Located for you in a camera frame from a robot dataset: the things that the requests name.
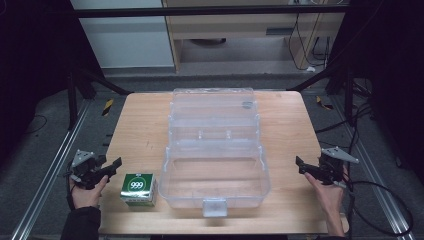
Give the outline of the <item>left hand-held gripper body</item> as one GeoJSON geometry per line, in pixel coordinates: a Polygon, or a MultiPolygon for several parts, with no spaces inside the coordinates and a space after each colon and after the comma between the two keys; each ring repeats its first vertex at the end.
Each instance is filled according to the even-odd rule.
{"type": "Polygon", "coordinates": [[[100,171],[106,157],[94,152],[77,150],[71,162],[71,179],[78,187],[91,190],[103,178],[100,171]]]}

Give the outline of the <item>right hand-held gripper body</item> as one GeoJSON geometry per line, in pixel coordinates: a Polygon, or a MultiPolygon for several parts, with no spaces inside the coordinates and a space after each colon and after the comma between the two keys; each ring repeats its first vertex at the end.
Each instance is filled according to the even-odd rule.
{"type": "Polygon", "coordinates": [[[325,177],[321,182],[324,185],[341,182],[343,180],[343,165],[345,162],[358,164],[359,159],[339,147],[322,149],[319,157],[319,167],[324,171],[325,177]]]}

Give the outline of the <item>person's left hand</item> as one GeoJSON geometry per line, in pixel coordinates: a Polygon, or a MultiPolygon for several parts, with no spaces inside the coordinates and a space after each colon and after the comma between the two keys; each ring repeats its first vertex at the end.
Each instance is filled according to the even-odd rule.
{"type": "Polygon", "coordinates": [[[95,207],[99,205],[102,191],[109,181],[109,177],[105,175],[93,189],[84,189],[78,187],[73,180],[70,180],[69,186],[71,190],[71,198],[73,206],[76,209],[84,207],[95,207]]]}

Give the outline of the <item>person's right hand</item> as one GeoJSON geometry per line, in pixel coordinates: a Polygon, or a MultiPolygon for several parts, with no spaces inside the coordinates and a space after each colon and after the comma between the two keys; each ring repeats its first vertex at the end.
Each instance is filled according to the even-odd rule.
{"type": "Polygon", "coordinates": [[[310,173],[305,173],[305,177],[314,188],[327,221],[333,223],[340,222],[340,209],[344,196],[344,189],[337,185],[323,185],[310,173]]]}

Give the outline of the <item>green and white carton box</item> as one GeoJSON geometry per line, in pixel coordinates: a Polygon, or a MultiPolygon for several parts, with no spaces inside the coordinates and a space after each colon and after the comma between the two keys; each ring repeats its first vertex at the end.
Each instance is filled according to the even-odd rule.
{"type": "Polygon", "coordinates": [[[153,173],[127,174],[122,184],[120,198],[128,206],[154,206],[156,187],[153,173]]]}

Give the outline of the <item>yellow and black tape strip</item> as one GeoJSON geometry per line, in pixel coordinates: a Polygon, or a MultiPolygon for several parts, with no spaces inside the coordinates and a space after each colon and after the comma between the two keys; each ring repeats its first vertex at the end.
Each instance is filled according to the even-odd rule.
{"type": "Polygon", "coordinates": [[[105,106],[102,110],[101,116],[107,116],[108,115],[108,113],[110,112],[110,109],[113,105],[113,102],[114,102],[113,98],[110,98],[106,101],[105,106]]]}
{"type": "Polygon", "coordinates": [[[320,96],[316,96],[316,103],[326,110],[333,110],[334,109],[332,104],[324,103],[320,96]]]}

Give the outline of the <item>black metal stand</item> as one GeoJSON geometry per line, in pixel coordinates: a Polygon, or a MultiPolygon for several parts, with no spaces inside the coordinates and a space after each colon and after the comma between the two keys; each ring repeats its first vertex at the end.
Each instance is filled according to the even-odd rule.
{"type": "Polygon", "coordinates": [[[318,81],[328,78],[329,81],[325,87],[325,91],[334,95],[341,89],[344,89],[344,117],[350,125],[354,124],[353,119],[353,72],[347,63],[331,63],[324,70],[315,74],[308,80],[294,87],[288,88],[288,91],[301,92],[307,87],[317,83],[318,81]]]}
{"type": "Polygon", "coordinates": [[[109,82],[104,76],[100,76],[81,67],[73,67],[67,77],[69,130],[72,130],[76,126],[78,120],[76,92],[79,91],[84,99],[93,99],[96,96],[96,90],[92,82],[99,83],[119,95],[131,94],[131,91],[109,82]]]}

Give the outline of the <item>clear plastic storage box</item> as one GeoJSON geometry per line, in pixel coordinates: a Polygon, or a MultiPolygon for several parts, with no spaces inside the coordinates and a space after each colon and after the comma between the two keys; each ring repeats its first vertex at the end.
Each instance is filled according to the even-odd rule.
{"type": "Polygon", "coordinates": [[[251,88],[173,91],[159,194],[172,208],[225,217],[256,208],[271,190],[251,88]]]}

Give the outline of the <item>white cabinet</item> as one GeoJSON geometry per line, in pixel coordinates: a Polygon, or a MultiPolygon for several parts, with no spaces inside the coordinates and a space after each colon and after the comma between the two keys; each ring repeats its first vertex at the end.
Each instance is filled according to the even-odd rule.
{"type": "MultiPolygon", "coordinates": [[[[161,0],[71,0],[75,10],[156,8],[161,0]]],[[[165,18],[81,18],[102,69],[173,67],[165,18]]]]}

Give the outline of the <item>aluminium floor rail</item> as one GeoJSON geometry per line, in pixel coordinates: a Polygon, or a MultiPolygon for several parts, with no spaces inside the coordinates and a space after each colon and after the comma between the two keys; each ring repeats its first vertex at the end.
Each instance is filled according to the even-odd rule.
{"type": "Polygon", "coordinates": [[[358,165],[363,169],[363,172],[366,175],[365,180],[354,180],[353,178],[350,178],[350,181],[352,185],[370,186],[391,230],[379,228],[372,222],[371,217],[363,216],[363,214],[356,208],[353,209],[353,212],[363,222],[372,227],[375,231],[379,231],[381,234],[391,236],[397,240],[416,240],[412,232],[414,218],[411,211],[405,202],[386,186],[382,177],[372,163],[362,141],[360,140],[357,128],[352,127],[345,119],[342,101],[337,97],[331,97],[331,101],[335,110],[340,115],[340,118],[345,121],[346,132],[351,137],[349,150],[359,157],[358,165]]]}
{"type": "Polygon", "coordinates": [[[77,112],[77,120],[74,126],[67,130],[66,135],[61,141],[55,156],[52,158],[50,165],[43,175],[43,179],[37,187],[37,191],[31,199],[30,204],[26,208],[21,220],[17,224],[15,230],[11,234],[10,240],[27,240],[30,232],[43,209],[45,202],[51,192],[54,182],[60,177],[60,170],[65,164],[69,151],[75,142],[75,139],[86,118],[87,111],[92,101],[83,100],[81,107],[77,112]]]}

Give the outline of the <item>black horizontal frame bar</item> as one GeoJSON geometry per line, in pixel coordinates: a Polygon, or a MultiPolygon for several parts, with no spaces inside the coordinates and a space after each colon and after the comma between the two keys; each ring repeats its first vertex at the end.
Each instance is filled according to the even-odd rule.
{"type": "Polygon", "coordinates": [[[202,15],[248,15],[292,13],[341,13],[349,11],[350,5],[258,5],[258,6],[206,6],[131,9],[84,9],[73,10],[69,15],[78,18],[107,17],[156,17],[156,16],[202,16],[202,15]]]}

